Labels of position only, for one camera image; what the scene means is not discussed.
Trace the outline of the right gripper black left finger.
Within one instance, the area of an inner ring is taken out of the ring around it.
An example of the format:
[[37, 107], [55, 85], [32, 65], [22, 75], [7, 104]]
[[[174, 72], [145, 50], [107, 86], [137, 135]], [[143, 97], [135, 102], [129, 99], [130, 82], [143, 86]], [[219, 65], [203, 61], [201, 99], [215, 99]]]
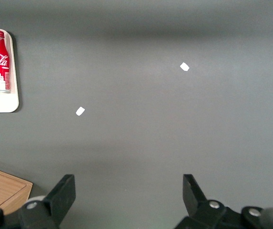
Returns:
[[19, 210], [22, 229], [58, 229], [76, 198], [75, 176], [64, 175], [44, 197], [27, 201]]

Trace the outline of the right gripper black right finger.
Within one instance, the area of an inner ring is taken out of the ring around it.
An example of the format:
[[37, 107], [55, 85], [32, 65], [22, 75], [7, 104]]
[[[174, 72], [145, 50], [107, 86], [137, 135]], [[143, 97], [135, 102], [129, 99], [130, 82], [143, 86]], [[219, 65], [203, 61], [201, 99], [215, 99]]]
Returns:
[[223, 203], [207, 199], [192, 174], [184, 174], [182, 198], [188, 215], [176, 229], [262, 229], [260, 207], [246, 206], [235, 212]]

